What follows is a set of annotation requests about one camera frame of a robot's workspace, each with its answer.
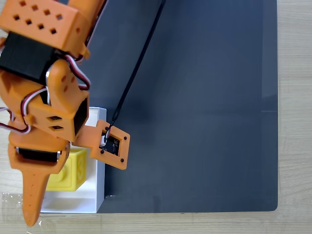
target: dark gray surface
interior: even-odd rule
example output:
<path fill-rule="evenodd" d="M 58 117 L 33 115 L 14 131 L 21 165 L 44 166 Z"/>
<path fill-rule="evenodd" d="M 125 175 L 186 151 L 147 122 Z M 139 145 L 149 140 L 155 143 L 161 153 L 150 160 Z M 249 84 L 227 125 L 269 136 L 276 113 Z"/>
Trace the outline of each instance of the dark gray surface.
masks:
<path fill-rule="evenodd" d="M 160 4 L 112 0 L 82 69 L 111 119 Z M 106 167 L 100 212 L 277 207 L 275 0 L 168 0 L 116 126 L 128 168 Z"/>

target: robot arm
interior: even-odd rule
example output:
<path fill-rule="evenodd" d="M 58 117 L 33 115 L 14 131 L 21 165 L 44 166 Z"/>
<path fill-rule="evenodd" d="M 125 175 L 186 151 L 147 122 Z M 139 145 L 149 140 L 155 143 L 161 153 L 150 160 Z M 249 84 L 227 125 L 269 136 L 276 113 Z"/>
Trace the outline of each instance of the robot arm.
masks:
<path fill-rule="evenodd" d="M 106 3 L 7 0 L 0 15 L 0 28 L 8 32 L 0 40 L 0 95 L 12 114 L 0 127 L 11 131 L 8 154 L 23 175 L 28 226 L 38 219 L 48 178 L 64 166 L 70 142 L 90 148 L 91 158 L 126 169 L 129 134 L 103 120 L 85 126 L 90 83 L 76 66 L 90 56 L 88 43 Z M 110 140 L 119 141 L 118 152 L 104 150 Z"/>

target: square hole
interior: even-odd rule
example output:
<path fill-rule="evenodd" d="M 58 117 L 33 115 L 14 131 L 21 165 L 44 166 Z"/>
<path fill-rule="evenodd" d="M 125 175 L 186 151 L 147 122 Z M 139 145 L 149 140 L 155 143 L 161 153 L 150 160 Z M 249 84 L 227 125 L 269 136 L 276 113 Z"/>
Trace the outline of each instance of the square hole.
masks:
<path fill-rule="evenodd" d="M 25 5 L 26 5 L 26 2 L 25 2 L 25 1 L 20 1 L 19 4 L 20 4 L 21 6 L 25 6 Z"/>
<path fill-rule="evenodd" d="M 55 29 L 55 28 L 51 28 L 51 29 L 50 29 L 50 32 L 51 32 L 51 34 L 55 34 L 55 33 L 57 33 L 57 31 L 56 31 L 56 29 Z"/>
<path fill-rule="evenodd" d="M 38 28 L 39 28 L 39 29 L 44 29 L 43 24 L 42 24 L 42 23 L 38 24 Z"/>
<path fill-rule="evenodd" d="M 57 20 L 63 19 L 63 16 L 61 14 L 56 15 Z"/>
<path fill-rule="evenodd" d="M 27 20 L 25 20 L 25 22 L 26 22 L 28 25 L 32 24 L 31 19 L 27 19 Z"/>
<path fill-rule="evenodd" d="M 31 8 L 33 9 L 33 11 L 37 11 L 38 10 L 38 6 L 37 5 L 32 5 Z"/>
<path fill-rule="evenodd" d="M 44 12 L 44 14 L 45 14 L 46 16 L 48 16 L 48 15 L 51 14 L 51 12 L 49 11 L 49 9 L 46 9 L 46 10 L 44 10 L 43 12 Z"/>
<path fill-rule="evenodd" d="M 48 117 L 48 119 L 52 120 L 52 121 L 55 121 L 55 120 L 61 120 L 62 118 L 58 117 L 58 116 L 51 116 L 51 117 Z"/>
<path fill-rule="evenodd" d="M 13 15 L 13 18 L 14 18 L 15 20 L 19 20 L 19 19 L 20 19 L 20 16 L 19 16 L 19 15 Z"/>
<path fill-rule="evenodd" d="M 52 130 L 59 130 L 59 129 L 63 129 L 63 127 L 61 126 L 52 126 L 50 127 Z"/>

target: yellow block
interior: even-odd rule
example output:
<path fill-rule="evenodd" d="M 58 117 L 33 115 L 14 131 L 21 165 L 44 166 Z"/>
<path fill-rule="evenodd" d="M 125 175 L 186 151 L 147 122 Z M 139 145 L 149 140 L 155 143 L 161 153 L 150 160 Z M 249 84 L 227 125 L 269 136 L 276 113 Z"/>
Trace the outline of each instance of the yellow block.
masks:
<path fill-rule="evenodd" d="M 76 191 L 86 180 L 87 151 L 71 149 L 58 174 L 51 174 L 46 191 Z"/>

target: light wooden surface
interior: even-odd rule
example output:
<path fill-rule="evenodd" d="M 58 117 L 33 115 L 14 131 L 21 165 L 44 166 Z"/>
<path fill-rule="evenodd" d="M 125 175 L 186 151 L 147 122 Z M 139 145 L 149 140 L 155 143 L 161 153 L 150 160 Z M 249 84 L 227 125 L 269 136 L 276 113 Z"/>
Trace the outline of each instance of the light wooden surface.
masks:
<path fill-rule="evenodd" d="M 27 228 L 21 174 L 10 169 L 0 130 L 0 233 L 312 233 L 312 0 L 278 0 L 279 201 L 274 212 L 42 214 Z M 6 122 L 8 115 L 0 115 Z"/>

